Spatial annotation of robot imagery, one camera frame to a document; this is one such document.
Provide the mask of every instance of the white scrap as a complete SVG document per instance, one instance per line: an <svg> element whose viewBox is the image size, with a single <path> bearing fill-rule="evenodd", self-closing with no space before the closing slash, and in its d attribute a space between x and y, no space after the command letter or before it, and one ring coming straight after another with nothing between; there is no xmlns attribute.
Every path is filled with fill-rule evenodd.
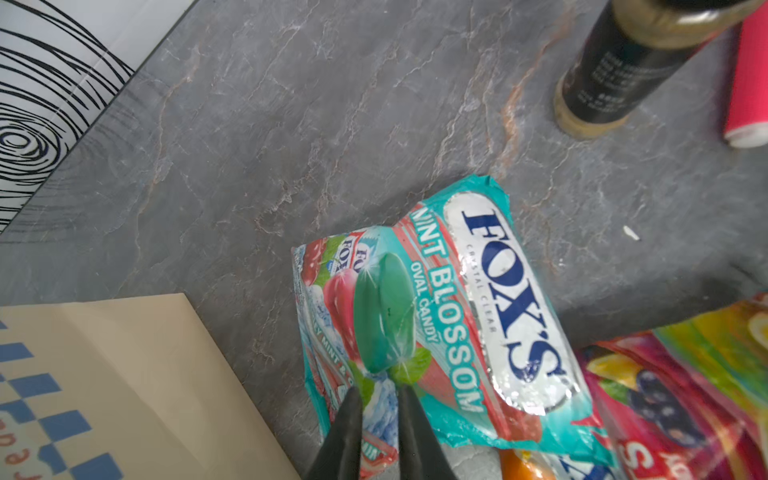
<svg viewBox="0 0 768 480"><path fill-rule="evenodd" d="M624 234L627 235L627 237L630 237L632 240L639 242L640 236L637 235L634 230L632 230L630 227L627 227L624 225Z"/></svg>

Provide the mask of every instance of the black label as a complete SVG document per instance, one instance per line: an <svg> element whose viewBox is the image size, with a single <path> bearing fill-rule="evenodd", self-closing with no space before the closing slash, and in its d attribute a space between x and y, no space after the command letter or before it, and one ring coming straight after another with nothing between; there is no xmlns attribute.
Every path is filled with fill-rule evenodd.
<svg viewBox="0 0 768 480"><path fill-rule="evenodd" d="M565 75L565 104L574 115L592 124L620 120L693 56L697 48L658 50L635 43L616 25L609 2L576 65Z"/></svg>

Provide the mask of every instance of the bottle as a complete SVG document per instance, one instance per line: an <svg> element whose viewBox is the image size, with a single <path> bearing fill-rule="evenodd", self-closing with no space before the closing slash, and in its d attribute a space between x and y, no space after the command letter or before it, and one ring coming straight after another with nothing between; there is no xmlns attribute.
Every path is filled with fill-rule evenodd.
<svg viewBox="0 0 768 480"><path fill-rule="evenodd" d="M554 117L578 139L599 137L709 40L765 0L611 0L558 82Z"/></svg>

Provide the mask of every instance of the gray marble surface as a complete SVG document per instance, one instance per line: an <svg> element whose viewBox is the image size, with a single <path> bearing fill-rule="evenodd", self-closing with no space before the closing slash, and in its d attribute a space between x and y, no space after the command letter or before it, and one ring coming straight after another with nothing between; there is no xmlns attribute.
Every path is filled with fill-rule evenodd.
<svg viewBox="0 0 768 480"><path fill-rule="evenodd" d="M466 174L511 195L576 345L765 288L768 150L720 140L733 34L619 131L555 127L603 4L200 0L0 236L0 303L186 293L303 472L319 433L290 247L393 223ZM486 449L449 458L498 475Z"/></svg>

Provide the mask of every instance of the black line drawing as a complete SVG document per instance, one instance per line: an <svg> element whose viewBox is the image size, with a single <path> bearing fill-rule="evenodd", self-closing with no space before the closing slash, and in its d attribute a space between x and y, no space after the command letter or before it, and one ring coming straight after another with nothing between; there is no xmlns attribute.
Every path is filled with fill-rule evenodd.
<svg viewBox="0 0 768 480"><path fill-rule="evenodd" d="M47 0L0 0L0 232L133 74Z"/></svg>

